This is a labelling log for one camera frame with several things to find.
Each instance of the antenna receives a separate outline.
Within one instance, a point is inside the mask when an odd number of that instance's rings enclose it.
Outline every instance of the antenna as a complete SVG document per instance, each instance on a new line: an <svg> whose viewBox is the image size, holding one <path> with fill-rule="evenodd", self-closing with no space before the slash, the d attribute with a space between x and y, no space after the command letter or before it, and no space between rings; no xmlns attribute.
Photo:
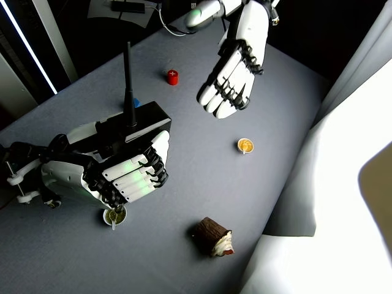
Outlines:
<svg viewBox="0 0 392 294"><path fill-rule="evenodd" d="M124 96L124 118L127 127L136 126L135 102L132 91L132 75L130 71L130 42L124 50L124 71L125 71L125 96Z"/></svg>

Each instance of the gray table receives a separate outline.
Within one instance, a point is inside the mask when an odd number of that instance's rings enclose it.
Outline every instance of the gray table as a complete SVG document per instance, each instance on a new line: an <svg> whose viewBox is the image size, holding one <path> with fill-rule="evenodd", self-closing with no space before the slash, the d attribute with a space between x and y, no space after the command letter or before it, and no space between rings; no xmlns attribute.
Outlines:
<svg viewBox="0 0 392 294"><path fill-rule="evenodd" d="M115 232L102 211L39 199L0 211L0 293L230 293L234 292L270 216L326 89L326 81L267 46L249 108L224 120L196 102L218 60L223 35L216 21L195 35L161 30L133 47L134 93L155 100L173 119L161 189L127 206ZM166 83L168 69L180 74ZM0 133L47 145L58 133L121 110L123 56L104 64ZM247 156L235 148L251 138ZM201 256L187 230L205 216L233 230L236 253Z"/></svg>

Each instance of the light strip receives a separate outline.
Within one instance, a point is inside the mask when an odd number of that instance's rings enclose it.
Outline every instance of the light strip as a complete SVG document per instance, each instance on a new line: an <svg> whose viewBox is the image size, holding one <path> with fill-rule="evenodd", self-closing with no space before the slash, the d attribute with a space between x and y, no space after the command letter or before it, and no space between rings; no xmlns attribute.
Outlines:
<svg viewBox="0 0 392 294"><path fill-rule="evenodd" d="M24 45L26 46L27 50L29 51L31 57L33 58L33 60L36 62L37 67L39 68L39 70L41 71L43 77L46 79L49 87L51 88L51 90L53 91L53 93L56 95L57 91L55 89L55 87L53 86L52 82L50 81L47 73L45 72L45 70L43 69L43 67L41 66L41 63L39 62L36 54L34 53L34 51L32 50L29 42L27 42L25 35L22 33L22 30L20 29L17 21L15 20L15 18L13 17L11 10L8 8L7 3L5 2L5 0L0 0L1 5L3 6L4 10L6 11L6 14L8 15L8 17L10 18L10 21L12 22L14 28L17 30L20 38L22 39Z"/></svg>

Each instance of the red cylinder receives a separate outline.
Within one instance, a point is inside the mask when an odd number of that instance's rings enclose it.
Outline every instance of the red cylinder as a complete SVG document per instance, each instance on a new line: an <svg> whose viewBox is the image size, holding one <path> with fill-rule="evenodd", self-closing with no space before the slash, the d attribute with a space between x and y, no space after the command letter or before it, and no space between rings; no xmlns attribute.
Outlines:
<svg viewBox="0 0 392 294"><path fill-rule="evenodd" d="M174 69L167 72L167 82L172 86L178 84L178 73Z"/></svg>

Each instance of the chocolate cake roll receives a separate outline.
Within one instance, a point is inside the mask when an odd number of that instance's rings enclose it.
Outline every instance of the chocolate cake roll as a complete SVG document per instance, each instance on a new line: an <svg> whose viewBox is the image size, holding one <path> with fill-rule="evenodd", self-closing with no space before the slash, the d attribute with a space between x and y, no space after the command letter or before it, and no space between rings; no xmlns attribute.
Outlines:
<svg viewBox="0 0 392 294"><path fill-rule="evenodd" d="M210 219L204 218L199 222L192 234L199 250L210 256L224 256L234 253L232 246L232 231Z"/></svg>

